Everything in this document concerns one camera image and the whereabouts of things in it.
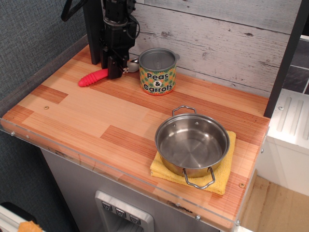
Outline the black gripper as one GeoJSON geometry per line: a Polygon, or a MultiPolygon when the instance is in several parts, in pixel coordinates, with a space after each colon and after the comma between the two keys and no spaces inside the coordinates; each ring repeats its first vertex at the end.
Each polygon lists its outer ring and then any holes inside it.
{"type": "Polygon", "coordinates": [[[108,69],[109,79],[120,78],[128,72],[129,49],[135,45],[137,23],[133,20],[103,22],[99,41],[101,68],[108,69]]]}

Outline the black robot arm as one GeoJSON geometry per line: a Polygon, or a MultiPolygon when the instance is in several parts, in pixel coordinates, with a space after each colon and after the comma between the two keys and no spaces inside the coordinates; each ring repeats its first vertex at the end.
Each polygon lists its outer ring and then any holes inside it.
{"type": "Polygon", "coordinates": [[[100,32],[101,67],[108,78],[120,78],[128,70],[129,50],[135,45],[140,25],[132,12],[135,0],[104,0],[103,29],[100,32]]]}

